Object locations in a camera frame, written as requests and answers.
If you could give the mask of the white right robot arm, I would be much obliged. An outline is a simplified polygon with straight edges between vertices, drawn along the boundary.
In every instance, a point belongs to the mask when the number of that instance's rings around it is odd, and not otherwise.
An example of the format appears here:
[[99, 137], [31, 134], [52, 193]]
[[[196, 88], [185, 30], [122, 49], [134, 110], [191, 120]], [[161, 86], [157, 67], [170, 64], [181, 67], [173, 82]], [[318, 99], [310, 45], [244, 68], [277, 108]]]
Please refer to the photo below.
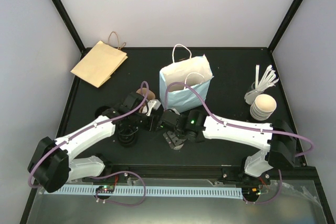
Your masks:
[[179, 140], [194, 141], [199, 136], [205, 139], [231, 141], [252, 146], [258, 151], [243, 160], [238, 171], [239, 179], [252, 183], [257, 177], [275, 168], [290, 170], [295, 167], [297, 140], [286, 132], [288, 125], [278, 121], [276, 127], [270, 123], [249, 123], [210, 116], [200, 110], [189, 114], [178, 114], [172, 109], [163, 112], [158, 128], [164, 128]]

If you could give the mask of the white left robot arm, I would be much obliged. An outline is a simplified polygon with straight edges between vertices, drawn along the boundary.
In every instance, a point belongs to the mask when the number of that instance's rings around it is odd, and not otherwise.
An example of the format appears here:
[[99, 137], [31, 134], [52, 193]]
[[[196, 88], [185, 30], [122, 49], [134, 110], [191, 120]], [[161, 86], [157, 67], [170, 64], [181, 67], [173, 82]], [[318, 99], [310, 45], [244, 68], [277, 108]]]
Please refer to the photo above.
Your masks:
[[159, 119], [155, 111], [161, 103], [155, 98], [148, 101], [143, 98], [131, 92], [121, 103], [100, 107], [88, 125], [54, 140], [49, 137], [40, 140], [28, 165], [29, 178], [49, 193], [85, 177], [108, 181], [113, 169], [101, 155], [88, 158], [78, 155], [111, 136], [116, 136], [121, 146], [131, 147], [137, 142], [139, 129], [154, 131]]

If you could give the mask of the light blue paper bag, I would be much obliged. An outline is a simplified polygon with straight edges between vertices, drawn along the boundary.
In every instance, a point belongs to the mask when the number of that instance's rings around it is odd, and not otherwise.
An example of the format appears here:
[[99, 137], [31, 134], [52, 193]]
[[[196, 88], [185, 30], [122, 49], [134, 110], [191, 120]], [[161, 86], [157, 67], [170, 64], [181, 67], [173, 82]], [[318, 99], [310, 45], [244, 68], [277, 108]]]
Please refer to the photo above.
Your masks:
[[[176, 61], [174, 53], [180, 46], [189, 57]], [[182, 113], [202, 105], [206, 100], [209, 85], [213, 79], [209, 61], [205, 55], [192, 56], [187, 47], [176, 44], [172, 51], [172, 63], [159, 72], [160, 100], [164, 109], [175, 109]]]

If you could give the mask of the stack of black lids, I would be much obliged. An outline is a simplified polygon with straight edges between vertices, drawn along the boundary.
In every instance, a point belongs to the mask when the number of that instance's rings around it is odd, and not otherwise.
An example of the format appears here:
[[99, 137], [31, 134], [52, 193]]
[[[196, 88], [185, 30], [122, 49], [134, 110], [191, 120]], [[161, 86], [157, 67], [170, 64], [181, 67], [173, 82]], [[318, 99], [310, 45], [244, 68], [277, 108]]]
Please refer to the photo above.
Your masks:
[[119, 144], [123, 147], [134, 146], [138, 140], [138, 130], [137, 126], [119, 128], [117, 133]]

